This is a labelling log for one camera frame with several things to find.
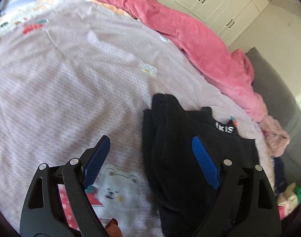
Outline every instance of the blue gripper pad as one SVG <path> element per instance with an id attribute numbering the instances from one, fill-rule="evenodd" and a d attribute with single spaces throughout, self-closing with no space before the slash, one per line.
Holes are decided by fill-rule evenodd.
<path id="1" fill-rule="evenodd" d="M 195 136 L 192 139 L 192 151 L 200 165 L 207 183 L 213 186 L 215 190 L 218 190 L 221 186 L 219 170 L 198 136 Z"/>
<path id="2" fill-rule="evenodd" d="M 87 163 L 86 167 L 84 167 L 84 179 L 82 185 L 85 189 L 95 182 L 100 169 L 109 154 L 110 145 L 110 139 L 106 136 L 93 154 L 91 160 Z"/>

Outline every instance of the person's finger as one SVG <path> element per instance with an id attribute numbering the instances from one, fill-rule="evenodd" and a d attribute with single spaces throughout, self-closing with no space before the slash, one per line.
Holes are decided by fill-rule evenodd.
<path id="1" fill-rule="evenodd" d="M 118 222 L 112 218 L 104 227 L 110 237 L 122 237 L 120 228 L 118 227 Z"/>

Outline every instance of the white fluffy bear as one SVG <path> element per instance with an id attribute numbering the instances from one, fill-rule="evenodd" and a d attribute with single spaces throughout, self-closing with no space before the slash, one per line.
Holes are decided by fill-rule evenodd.
<path id="1" fill-rule="evenodd" d="M 129 236 L 139 204 L 137 173 L 124 173 L 112 165 L 106 165 L 94 187 L 98 189 L 96 198 L 102 203 L 102 206 L 93 206 L 100 221 L 106 224 L 115 218 L 123 237 Z"/>

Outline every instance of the gray headboard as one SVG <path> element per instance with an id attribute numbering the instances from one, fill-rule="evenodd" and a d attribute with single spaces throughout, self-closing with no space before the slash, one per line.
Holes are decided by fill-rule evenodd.
<path id="1" fill-rule="evenodd" d="M 254 66 L 254 91 L 259 93 L 268 108 L 269 115 L 278 120 L 290 135 L 291 142 L 281 156 L 289 183 L 301 183 L 301 111 L 292 93 L 256 48 L 247 53 Z"/>

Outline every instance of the green object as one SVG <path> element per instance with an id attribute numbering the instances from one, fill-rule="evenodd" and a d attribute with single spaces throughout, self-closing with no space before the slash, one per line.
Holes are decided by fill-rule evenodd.
<path id="1" fill-rule="evenodd" d="M 86 193 L 94 193 L 95 189 L 93 188 L 92 185 L 88 186 L 88 188 L 85 190 Z"/>
<path id="2" fill-rule="evenodd" d="M 3 24 L 0 25 L 0 27 L 4 27 L 4 26 L 6 26 L 8 24 L 9 24 L 8 22 L 4 22 Z"/>
<path id="3" fill-rule="evenodd" d="M 35 24 L 47 23 L 48 20 L 42 19 L 35 22 Z"/>
<path id="4" fill-rule="evenodd" d="M 295 187 L 294 193 L 297 195 L 297 199 L 299 200 L 299 204 L 301 205 L 301 187 Z"/>

